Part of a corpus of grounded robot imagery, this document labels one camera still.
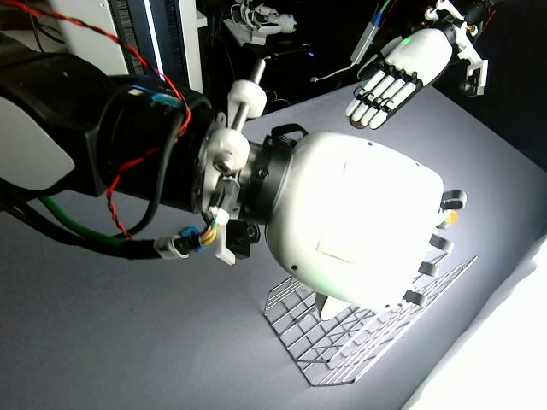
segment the wire basket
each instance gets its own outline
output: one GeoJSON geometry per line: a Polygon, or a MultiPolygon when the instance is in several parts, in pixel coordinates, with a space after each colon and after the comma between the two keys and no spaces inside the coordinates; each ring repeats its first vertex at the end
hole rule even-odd
{"type": "Polygon", "coordinates": [[[381,315],[350,306],[321,321],[315,293],[294,278],[270,290],[264,315],[291,358],[312,386],[351,384],[359,380],[385,352],[430,309],[477,256],[438,278],[420,275],[418,292],[424,307],[400,303],[381,315]]]}

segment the metal grid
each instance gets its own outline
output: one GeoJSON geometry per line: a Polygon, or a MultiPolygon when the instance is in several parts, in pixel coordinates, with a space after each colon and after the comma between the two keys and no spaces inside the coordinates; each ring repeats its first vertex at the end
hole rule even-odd
{"type": "Polygon", "coordinates": [[[351,384],[476,260],[477,256],[438,278],[417,277],[415,287],[427,297],[424,307],[402,302],[376,315],[371,310],[350,306],[335,318],[321,321],[315,310],[315,293],[288,278],[270,290],[264,315],[312,386],[351,384]]]}

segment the green wire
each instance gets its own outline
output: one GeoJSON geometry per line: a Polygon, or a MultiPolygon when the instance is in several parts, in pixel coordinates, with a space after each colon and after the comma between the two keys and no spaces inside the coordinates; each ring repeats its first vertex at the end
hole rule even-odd
{"type": "Polygon", "coordinates": [[[387,5],[388,5],[389,3],[391,3],[391,0],[385,0],[384,5],[383,5],[382,8],[379,10],[379,13],[380,13],[380,14],[384,13],[385,8],[387,7],[387,5]]]}
{"type": "Polygon", "coordinates": [[[116,237],[109,237],[108,235],[103,235],[100,232],[93,231],[89,228],[86,228],[83,225],[80,225],[75,220],[70,219],[59,206],[56,204],[53,199],[48,196],[43,196],[39,200],[44,204],[46,208],[51,212],[51,214],[58,220],[62,225],[66,226],[70,231],[77,233],[81,237],[90,239],[92,241],[100,242],[108,246],[121,246],[124,243],[124,239],[118,239],[116,237]]]}

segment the gray table surface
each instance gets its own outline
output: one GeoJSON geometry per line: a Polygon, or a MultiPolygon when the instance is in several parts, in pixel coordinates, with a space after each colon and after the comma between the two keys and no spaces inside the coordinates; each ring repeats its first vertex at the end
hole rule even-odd
{"type": "MultiPolygon", "coordinates": [[[[352,87],[249,122],[369,138],[436,170],[468,206],[446,232],[444,263],[475,266],[359,383],[310,388],[268,323],[268,290],[285,278],[262,241],[232,268],[210,253],[186,261],[123,261],[63,246],[0,214],[0,408],[400,408],[544,226],[547,174],[434,89],[376,132],[342,112],[352,87]]],[[[66,192],[77,220],[114,233],[104,198],[66,192]]],[[[145,203],[117,196],[128,224],[145,203]]],[[[162,207],[144,236],[201,225],[162,207]]]]}

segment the bright white light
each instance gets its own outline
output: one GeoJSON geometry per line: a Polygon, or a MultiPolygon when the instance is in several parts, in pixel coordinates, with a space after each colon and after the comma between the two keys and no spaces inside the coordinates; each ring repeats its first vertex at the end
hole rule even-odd
{"type": "Polygon", "coordinates": [[[146,10],[146,20],[148,20],[148,28],[150,30],[150,36],[152,37],[152,48],[154,49],[154,56],[156,57],[157,71],[163,73],[162,58],[160,56],[160,47],[157,44],[156,28],[154,27],[150,0],[144,0],[144,9],[146,10]]]}

